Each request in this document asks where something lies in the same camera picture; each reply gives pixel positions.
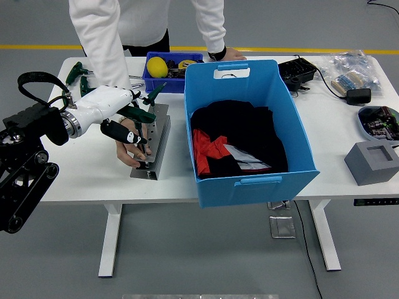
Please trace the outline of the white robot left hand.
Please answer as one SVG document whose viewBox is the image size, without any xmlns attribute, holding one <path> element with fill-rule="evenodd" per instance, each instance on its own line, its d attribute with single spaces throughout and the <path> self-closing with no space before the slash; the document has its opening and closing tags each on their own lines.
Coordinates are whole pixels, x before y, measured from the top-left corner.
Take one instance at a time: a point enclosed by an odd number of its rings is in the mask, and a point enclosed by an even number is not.
<svg viewBox="0 0 399 299">
<path fill-rule="evenodd" d="M 73 115 L 73 138 L 82 136 L 92 124 L 99 124 L 101 132 L 121 143 L 145 144 L 147 140 L 110 118 L 138 97 L 131 90 L 101 85 L 83 96 L 70 109 Z"/>
</svg>

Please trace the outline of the person's right hand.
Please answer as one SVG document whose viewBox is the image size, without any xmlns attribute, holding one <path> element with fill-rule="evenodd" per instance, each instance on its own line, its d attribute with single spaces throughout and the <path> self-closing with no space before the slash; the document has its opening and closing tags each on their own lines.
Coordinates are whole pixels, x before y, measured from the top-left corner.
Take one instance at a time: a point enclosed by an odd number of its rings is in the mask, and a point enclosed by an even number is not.
<svg viewBox="0 0 399 299">
<path fill-rule="evenodd" d="M 117 158 L 124 164 L 132 168 L 138 168 L 140 166 L 140 162 L 137 161 L 137 158 L 140 160 L 145 160 L 146 155 L 151 155 L 151 149 L 148 145 L 145 145 L 145 153 L 140 150 L 137 146 L 133 144 L 124 144 L 122 142 L 116 141 L 116 153 Z"/>
</svg>

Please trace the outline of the person's left hand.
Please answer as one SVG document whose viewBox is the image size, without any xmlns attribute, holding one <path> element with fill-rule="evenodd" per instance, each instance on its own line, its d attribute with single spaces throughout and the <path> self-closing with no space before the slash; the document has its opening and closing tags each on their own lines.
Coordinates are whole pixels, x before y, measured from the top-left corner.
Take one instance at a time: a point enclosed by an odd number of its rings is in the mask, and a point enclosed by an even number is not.
<svg viewBox="0 0 399 299">
<path fill-rule="evenodd" d="M 231 47 L 226 48 L 226 53 L 222 58 L 222 61 L 240 61 L 240 60 L 246 60 L 246 57 L 243 55 L 242 52 Z"/>
</svg>

